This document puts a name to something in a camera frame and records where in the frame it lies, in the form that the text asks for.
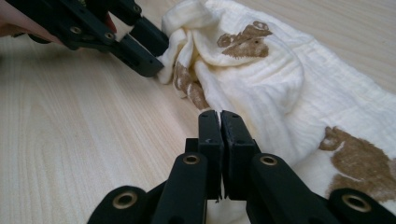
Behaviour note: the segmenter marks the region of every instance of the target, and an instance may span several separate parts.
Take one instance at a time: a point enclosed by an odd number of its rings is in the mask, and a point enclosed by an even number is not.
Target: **muslin cloth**
[[[315,193],[366,192],[396,214],[396,97],[313,36],[230,0],[186,0],[163,16],[172,83],[205,111],[229,110],[261,151]],[[209,223],[249,223],[242,204],[210,204]]]

